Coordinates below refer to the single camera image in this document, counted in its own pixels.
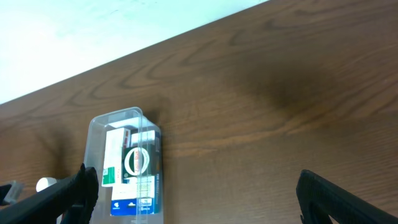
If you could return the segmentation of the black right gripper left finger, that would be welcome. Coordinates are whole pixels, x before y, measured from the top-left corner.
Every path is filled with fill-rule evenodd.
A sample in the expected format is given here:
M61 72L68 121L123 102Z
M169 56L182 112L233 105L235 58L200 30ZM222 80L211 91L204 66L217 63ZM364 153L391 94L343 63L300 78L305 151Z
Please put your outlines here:
M77 174L1 210L2 224L90 222L98 200L99 182L96 169L81 165Z

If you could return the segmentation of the blue Kool Fever box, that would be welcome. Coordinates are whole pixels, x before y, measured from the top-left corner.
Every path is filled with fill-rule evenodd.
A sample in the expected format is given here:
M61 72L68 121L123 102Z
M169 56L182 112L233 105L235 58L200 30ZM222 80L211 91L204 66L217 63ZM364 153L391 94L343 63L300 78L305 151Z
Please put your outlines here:
M111 195L112 216L136 216L159 213L161 208L161 144L160 133L145 131L131 135L129 147L155 144L160 151L160 171L156 175L133 177L128 183L123 182L113 187Z

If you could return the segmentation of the green Zam-Buk box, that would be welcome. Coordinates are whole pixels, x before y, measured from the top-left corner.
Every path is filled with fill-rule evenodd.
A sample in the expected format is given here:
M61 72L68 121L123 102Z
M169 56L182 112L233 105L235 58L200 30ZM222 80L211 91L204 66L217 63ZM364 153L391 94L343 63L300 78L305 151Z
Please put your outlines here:
M123 150L123 182L138 176L156 175L160 171L160 151L155 144L133 145Z

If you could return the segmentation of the white green medicine box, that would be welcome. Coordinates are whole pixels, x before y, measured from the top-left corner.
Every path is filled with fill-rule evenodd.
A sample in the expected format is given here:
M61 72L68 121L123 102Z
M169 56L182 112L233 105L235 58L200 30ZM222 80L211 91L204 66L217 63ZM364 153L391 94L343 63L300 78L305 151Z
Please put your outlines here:
M106 132L103 162L103 187L113 187L122 183L123 149L130 141L130 130L118 128Z

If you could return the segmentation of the clear plastic container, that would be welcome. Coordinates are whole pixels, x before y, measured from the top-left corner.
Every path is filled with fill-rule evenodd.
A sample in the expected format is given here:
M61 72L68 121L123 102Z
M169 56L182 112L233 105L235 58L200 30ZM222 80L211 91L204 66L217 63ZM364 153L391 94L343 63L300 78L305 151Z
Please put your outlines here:
M138 107L91 120L84 163L99 181L91 223L164 222L161 139L160 128Z

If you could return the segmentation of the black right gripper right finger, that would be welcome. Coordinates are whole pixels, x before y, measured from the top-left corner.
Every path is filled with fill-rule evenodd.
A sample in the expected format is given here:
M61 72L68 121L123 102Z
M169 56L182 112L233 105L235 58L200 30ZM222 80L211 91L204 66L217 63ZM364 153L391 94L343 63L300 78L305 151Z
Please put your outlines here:
M303 224L397 223L397 217L367 203L318 174L303 170L296 186Z

